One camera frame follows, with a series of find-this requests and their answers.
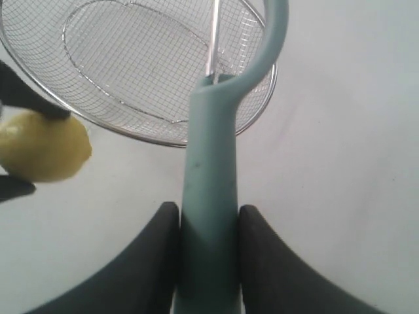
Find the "white table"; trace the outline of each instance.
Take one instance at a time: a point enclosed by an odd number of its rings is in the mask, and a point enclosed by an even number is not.
[[[240,203],[349,293],[419,313],[419,2],[290,9],[274,97],[238,138]],[[74,179],[0,208],[2,314],[69,290],[180,203],[184,150],[89,128],[94,155]]]

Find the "plastic handle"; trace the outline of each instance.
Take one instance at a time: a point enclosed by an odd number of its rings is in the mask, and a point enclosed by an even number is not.
[[[287,0],[266,0],[264,41],[240,77],[203,78],[191,94],[175,314],[239,314],[236,111],[278,58]]]

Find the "yellow lemon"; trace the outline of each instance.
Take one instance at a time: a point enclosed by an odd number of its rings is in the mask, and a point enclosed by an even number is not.
[[[0,165],[27,181],[70,178],[91,155],[86,128],[73,116],[48,120],[28,111],[0,126]]]

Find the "wire mesh basket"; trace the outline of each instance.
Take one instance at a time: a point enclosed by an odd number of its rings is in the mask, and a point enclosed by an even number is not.
[[[58,102],[118,133],[187,144],[189,95],[205,73],[212,0],[2,0],[0,36]],[[223,1],[217,73],[240,75],[264,23],[247,0]],[[276,65],[241,102],[236,134],[263,112]]]

